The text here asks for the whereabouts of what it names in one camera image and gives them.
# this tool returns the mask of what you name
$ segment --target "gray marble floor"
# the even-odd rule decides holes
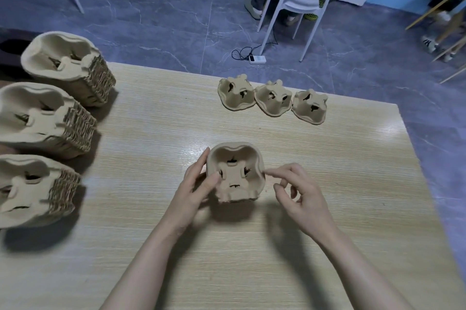
[[[0,0],[0,26],[63,30],[94,42],[109,61],[285,85],[396,103],[421,162],[451,248],[466,280],[466,73],[445,84],[461,61],[431,63],[419,37],[405,31],[416,15],[375,5],[329,5],[315,40],[299,62],[311,22],[295,40],[275,26],[266,65],[231,57],[258,46],[265,28],[244,0]]]

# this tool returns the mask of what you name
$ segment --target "white electronic device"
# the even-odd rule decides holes
[[[263,65],[265,62],[265,56],[249,56],[249,63],[252,65]]]

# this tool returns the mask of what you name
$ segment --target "light wood tabletop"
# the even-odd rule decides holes
[[[259,148],[266,167],[300,163],[336,223],[417,310],[464,310],[464,284],[396,105],[329,95],[325,122],[313,126],[291,111],[227,110],[218,77],[109,67],[118,95],[94,112],[95,152],[71,163],[86,186],[79,215],[1,231],[1,310],[97,309],[184,170],[205,147],[235,141]],[[172,253],[160,308],[352,309],[323,252],[283,215],[275,181],[267,177],[256,202],[198,213]]]

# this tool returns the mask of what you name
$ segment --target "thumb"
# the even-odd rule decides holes
[[[206,179],[201,183],[201,186],[198,187],[192,194],[196,201],[201,204],[201,202],[207,197],[210,191],[212,191],[215,186],[220,182],[220,174],[214,172],[212,175],[206,177]]]
[[[287,194],[283,186],[279,185],[278,183],[274,183],[274,190],[277,201],[286,209],[288,213],[292,212],[296,207],[298,207],[296,202],[293,201]]]

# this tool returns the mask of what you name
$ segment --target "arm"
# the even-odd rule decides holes
[[[209,151],[207,148],[186,170],[164,216],[112,289],[101,310],[154,309],[173,245],[194,219],[202,200],[220,181],[218,173],[212,174],[193,192]]]
[[[340,276],[355,310],[414,310],[400,292],[370,263],[351,239],[336,226],[319,186],[299,164],[269,169],[282,179],[275,195],[303,233],[322,248]],[[291,184],[291,196],[285,187]],[[300,197],[294,201],[298,192]]]

